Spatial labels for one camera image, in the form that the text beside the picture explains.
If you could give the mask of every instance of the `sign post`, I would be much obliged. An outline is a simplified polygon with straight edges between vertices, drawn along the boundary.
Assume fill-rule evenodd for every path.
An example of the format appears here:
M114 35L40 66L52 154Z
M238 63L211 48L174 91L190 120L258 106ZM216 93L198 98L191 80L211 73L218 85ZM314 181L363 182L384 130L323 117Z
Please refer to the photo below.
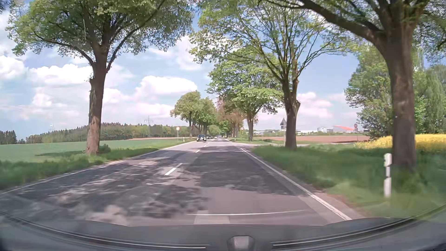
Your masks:
M178 142L178 141L180 141L179 138L178 138L178 131L180 130L180 127L177 126L175 129L177 130L177 142Z
M392 164L392 154L384 154L384 167L386 168L386 178L384 179L384 197L390 198L392 194L392 178L390 177L390 165Z
M283 146L285 146L285 131L286 131L286 120L285 120L285 118L282 119L281 126L282 126L282 129L283 129Z
M355 127L355 132L356 132L356 142L358 142L359 140L358 140L358 124L354 124L353 125L354 127Z

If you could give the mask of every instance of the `road edge line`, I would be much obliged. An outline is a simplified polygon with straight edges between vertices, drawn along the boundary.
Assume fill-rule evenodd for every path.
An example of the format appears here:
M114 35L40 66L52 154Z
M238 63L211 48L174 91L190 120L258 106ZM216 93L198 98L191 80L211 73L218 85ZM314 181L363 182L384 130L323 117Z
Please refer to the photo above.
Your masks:
M167 149L170 149L170 148L173 148L173 147L176 147L176 146L182 146L182 145L189 144L189 143L192 143L192 142L194 142L194 141L186 142L186 143L182 143L182 144L178 144L178 145L175 145L175 146L170 146L170 147L166 147L166 148L162 148L162 149L158 149L156 151L152 151L152 152L149 152L149 153L141 154L141 155L138 155L138 156L133 156L133 157L120 159L120 160L114 160L114 161L111 161L111 162L105 162L105 163L102 163L100 165L94 165L94 166L87 167L85 169L81 169L81 170L78 170L78 171L75 171L75 172L69 172L69 173L65 173L65 174L60 174L58 176L48 177L48 178L46 178L44 180L41 180L41 181L38 181L36 183L31 183L31 184L28 184L28 185L25 185L25 186L16 187L16 188L13 188L13 189L10 189L10 190L6 190L6 191L0 191L0 195L5 194L5 193L9 193L9 192L14 192L16 190L24 189L24 188L27 188L27 187L31 187L31 186L34 186L34 185L46 183L48 181L56 180L56 179L59 179L59 178L67 177L67 176L70 176L70 175L73 175L73 174L78 174L80 172L88 171L88 170L91 170L91 169L94 169L94 168L111 166L111 165L114 165L114 164L121 163L121 162L123 162L126 159L138 158L138 157L141 157L141 156L145 156L145 155L149 155L149 154L152 154L152 153L159 152L161 150L167 150Z
M246 151L243 148L239 148L240 150L242 150L243 152L245 152L246 154L248 154L249 156L253 157L255 160L257 160L258 162L262 163L263 165L265 165L266 167L268 167L269 169L271 169L272 171L274 171L276 174L280 175L282 178L285 178L288 182L290 182L291 184L295 185L296 187L298 187L299 189L301 189L302 191L304 191L306 194L308 194L310 197L312 197L313 199L315 199L317 202L321 203L323 206L325 206L326 208L328 208L331 212L335 213L336 215L338 215L339 217L341 217L343 220L348 221L351 220L352 218L348 217L346 214L344 214L343 212L341 212L339 209L335 208L334 206L330 205L328 202L326 202L325 200L321 199L320 197L318 197L317 195L315 195L314 193L312 193L311 191L309 191L308 189L304 188L303 186L299 185L298 183L296 183L294 180L288 178L286 175L284 175L283 173L279 172L278 170L276 170L275 168L271 167L270 165L268 165L267 163L265 163L265 161L261 160L260 158L257 158L256 156L252 155L251 153L249 153L248 151Z

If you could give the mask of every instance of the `yellow rapeseed field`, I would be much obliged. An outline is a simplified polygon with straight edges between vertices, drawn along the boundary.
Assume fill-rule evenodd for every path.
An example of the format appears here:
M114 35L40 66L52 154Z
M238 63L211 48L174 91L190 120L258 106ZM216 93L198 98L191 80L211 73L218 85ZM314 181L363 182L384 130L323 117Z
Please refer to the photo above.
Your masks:
M446 134L417 134L415 146L419 150L437 151L446 150ZM358 142L355 147L362 149L391 148L392 137L386 136L369 142Z

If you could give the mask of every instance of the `plowed brown field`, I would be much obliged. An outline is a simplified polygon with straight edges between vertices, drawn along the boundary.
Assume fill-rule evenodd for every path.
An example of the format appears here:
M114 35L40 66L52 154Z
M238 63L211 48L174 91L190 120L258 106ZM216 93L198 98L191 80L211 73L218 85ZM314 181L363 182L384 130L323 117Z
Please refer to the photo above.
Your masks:
M273 140L283 140L283 137L259 137L261 139L273 139ZM312 141L312 142L322 142L322 143L343 143L343 142L356 142L356 141L367 141L368 136L363 135L333 135L333 136L297 136L297 141Z

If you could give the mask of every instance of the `dashed center line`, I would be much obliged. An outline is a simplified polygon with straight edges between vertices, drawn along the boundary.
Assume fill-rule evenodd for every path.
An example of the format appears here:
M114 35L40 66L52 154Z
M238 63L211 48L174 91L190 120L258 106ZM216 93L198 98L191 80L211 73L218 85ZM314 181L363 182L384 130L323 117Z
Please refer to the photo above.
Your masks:
M174 168L170 169L166 174L164 175L169 175L171 174L173 171L175 171L175 169L177 169L179 166L181 166L182 163L179 163L178 165L176 165Z

